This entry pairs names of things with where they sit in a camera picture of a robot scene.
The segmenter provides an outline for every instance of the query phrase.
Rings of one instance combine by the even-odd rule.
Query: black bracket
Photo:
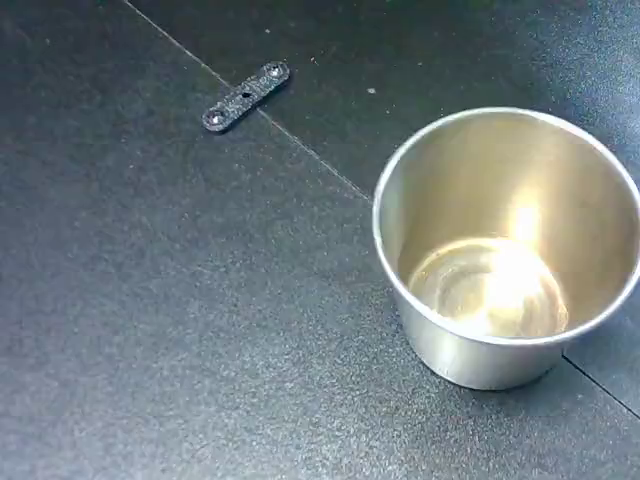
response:
[[[267,63],[258,73],[247,78],[204,113],[204,128],[210,132],[226,132],[268,95],[284,85],[290,74],[289,67],[284,62]]]

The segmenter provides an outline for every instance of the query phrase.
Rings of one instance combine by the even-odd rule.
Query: cup rim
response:
[[[385,270],[385,273],[391,280],[393,287],[395,290],[402,295],[402,297],[409,302],[409,304],[416,309],[425,319],[435,323],[438,327],[443,330],[453,333],[454,335],[467,339],[476,341],[479,343],[485,343],[490,345],[503,345],[503,346],[539,346],[539,345],[553,345],[558,343],[567,342],[573,338],[576,338],[580,335],[583,335],[590,330],[594,329],[601,323],[603,323],[607,318],[611,316],[631,295],[631,292],[635,288],[638,279],[640,278],[640,244],[638,246],[638,254],[636,255],[635,265],[633,267],[633,271],[631,275],[627,279],[624,284],[624,287],[620,290],[616,298],[609,303],[607,308],[605,308],[600,314],[583,323],[582,325],[567,330],[565,332],[557,333],[555,335],[550,335],[546,337],[532,337],[532,338],[512,338],[512,337],[498,337],[492,335],[479,335],[474,334],[461,328],[454,322],[449,321],[446,317],[440,315],[435,310],[431,309],[424,303],[422,303],[415,295],[413,295],[409,289],[405,286],[404,282],[400,280],[396,272],[389,261],[386,258],[383,249],[382,242],[382,234],[380,231],[380,208],[381,201],[384,191],[386,189],[389,178],[391,177],[393,171],[396,166],[400,162],[400,160],[404,157],[406,152],[413,147],[419,140],[429,135],[431,132],[444,127],[450,123],[456,122],[458,120],[462,120],[464,118],[485,115],[485,114],[516,114],[523,115],[527,117],[534,118],[536,120],[545,122],[552,126],[561,128],[566,132],[573,134],[579,137],[581,140],[587,142],[593,148],[595,148],[620,174],[620,176],[624,179],[626,187],[629,192],[633,196],[634,204],[636,208],[636,215],[640,218],[640,193],[638,192],[638,187],[635,182],[631,178],[631,175],[626,170],[626,168],[622,165],[622,163],[618,160],[618,158],[598,139],[596,139],[593,135],[586,132],[582,128],[566,121],[561,118],[558,118],[554,115],[550,115],[548,113],[538,112],[535,110],[516,108],[516,107],[481,107],[474,108],[470,110],[463,110],[457,113],[453,113],[451,115],[447,115],[442,117],[422,129],[418,130],[414,133],[408,140],[406,140],[389,158],[387,165],[385,166],[380,178],[378,179],[378,183],[376,185],[376,189],[373,196],[373,238],[376,246],[376,251],[378,253],[378,258],[382,263],[382,267]]]

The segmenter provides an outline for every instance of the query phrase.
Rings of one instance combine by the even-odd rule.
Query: dark gray mat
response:
[[[3,21],[1,478],[638,476],[640,424],[567,363],[430,374],[366,199],[260,116],[205,134],[220,84],[133,11]]]
[[[266,110],[364,192],[413,131],[487,105],[573,121],[640,180],[635,0],[133,3],[229,82],[286,58],[294,70],[291,88]],[[570,351],[636,412],[639,308],[636,295],[612,325]]]

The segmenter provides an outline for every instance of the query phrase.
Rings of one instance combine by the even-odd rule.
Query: metal cup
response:
[[[640,195],[616,157],[551,115],[482,108],[391,157],[373,235],[422,361],[500,390],[550,369],[640,274]]]

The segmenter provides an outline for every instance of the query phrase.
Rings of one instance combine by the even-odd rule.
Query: black table surface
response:
[[[640,1],[132,1],[229,83],[286,59],[265,110],[367,195],[411,133],[495,105],[576,123],[640,181]],[[636,413],[638,311],[640,293],[568,353]]]

